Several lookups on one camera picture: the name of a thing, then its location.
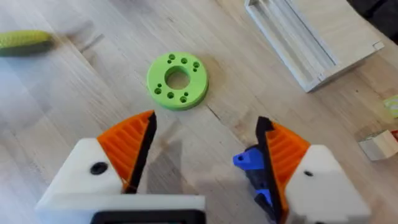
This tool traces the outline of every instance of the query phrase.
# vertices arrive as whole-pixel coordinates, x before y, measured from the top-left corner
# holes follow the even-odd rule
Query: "orange ribbed pad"
[[[297,166],[310,147],[310,143],[291,130],[272,123],[274,130],[266,132],[269,157],[282,205],[282,216],[289,211],[284,195],[285,188]]]
[[[122,179],[129,184],[153,110],[128,118],[97,137],[104,152]]]

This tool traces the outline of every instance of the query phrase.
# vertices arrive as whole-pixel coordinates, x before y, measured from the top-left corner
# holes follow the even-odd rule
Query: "small wooden cube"
[[[388,159],[398,152],[398,141],[388,130],[367,137],[359,145],[372,161]]]

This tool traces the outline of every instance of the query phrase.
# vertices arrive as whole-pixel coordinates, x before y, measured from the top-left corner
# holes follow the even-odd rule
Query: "center hole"
[[[189,84],[189,76],[185,72],[185,68],[174,66],[166,72],[166,84],[174,90],[182,90]]]

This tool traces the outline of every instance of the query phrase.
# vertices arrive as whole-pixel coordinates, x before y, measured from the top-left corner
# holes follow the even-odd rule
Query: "green ring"
[[[189,84],[174,90],[166,84],[167,77],[181,71],[188,75]],[[171,52],[157,58],[147,74],[147,86],[153,99],[170,110],[187,110],[199,104],[208,89],[206,68],[195,56]]]

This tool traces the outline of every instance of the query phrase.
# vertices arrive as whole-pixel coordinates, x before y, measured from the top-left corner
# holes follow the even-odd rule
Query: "wooden table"
[[[370,162],[357,144],[398,128],[382,103],[398,94],[398,48],[387,39],[364,65],[306,94],[240,0],[3,1],[0,21],[0,31],[42,29],[57,41],[45,55],[0,59],[2,223],[36,223],[33,206],[77,140],[149,109],[158,130],[142,194],[202,194],[208,223],[264,223],[231,160],[268,116],[333,151],[373,223],[398,219],[398,157]],[[210,89],[194,109],[165,110],[147,92],[151,62],[170,51],[206,65]]]

